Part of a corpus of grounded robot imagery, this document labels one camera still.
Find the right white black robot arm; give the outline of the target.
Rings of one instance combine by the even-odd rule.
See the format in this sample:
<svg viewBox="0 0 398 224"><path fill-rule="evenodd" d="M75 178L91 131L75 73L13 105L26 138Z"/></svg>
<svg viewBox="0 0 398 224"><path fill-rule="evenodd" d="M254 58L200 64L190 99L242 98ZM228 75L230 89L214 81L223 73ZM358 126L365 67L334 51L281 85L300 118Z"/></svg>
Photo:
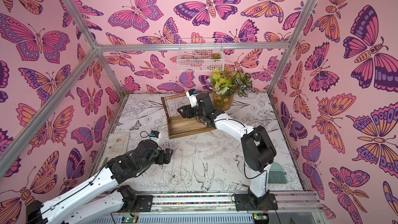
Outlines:
<svg viewBox="0 0 398 224"><path fill-rule="evenodd" d="M243 168L246 179L250 181L246 202L254 209L261 208L269 199L269 172L277 155L267 130L259 125L246 125L215 109L209 93L199 93L191 89L186 93L190 104L180 107L177 112L182 118L196 119L199 123L223 131L240 141L243 151Z"/></svg>

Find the wooden jewelry display stand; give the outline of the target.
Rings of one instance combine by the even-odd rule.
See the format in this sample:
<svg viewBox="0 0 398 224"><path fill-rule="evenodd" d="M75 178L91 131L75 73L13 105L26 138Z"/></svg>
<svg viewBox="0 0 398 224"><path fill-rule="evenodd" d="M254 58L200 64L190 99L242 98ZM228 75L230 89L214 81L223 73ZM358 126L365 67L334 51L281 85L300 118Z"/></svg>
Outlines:
<svg viewBox="0 0 398 224"><path fill-rule="evenodd" d="M185 136L213 131L213 127L197 121L195 117L183 118L178 112L180 107L190 105L189 99L185 94L162 96L161 102L166 115L167 131L169 139L177 139Z"/></svg>

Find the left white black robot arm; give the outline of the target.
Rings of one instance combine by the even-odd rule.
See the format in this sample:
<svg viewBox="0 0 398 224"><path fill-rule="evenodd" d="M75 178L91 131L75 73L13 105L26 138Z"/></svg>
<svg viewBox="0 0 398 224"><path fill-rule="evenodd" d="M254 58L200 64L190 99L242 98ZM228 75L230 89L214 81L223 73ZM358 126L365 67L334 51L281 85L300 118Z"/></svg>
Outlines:
<svg viewBox="0 0 398 224"><path fill-rule="evenodd" d="M169 164L173 150L162 149L154 140L140 141L131 151L111 159L98 173L70 191L44 203L27 207L28 224L72 224L89 222L101 214L132 212L140 201L124 182L137 178L152 165Z"/></svg>

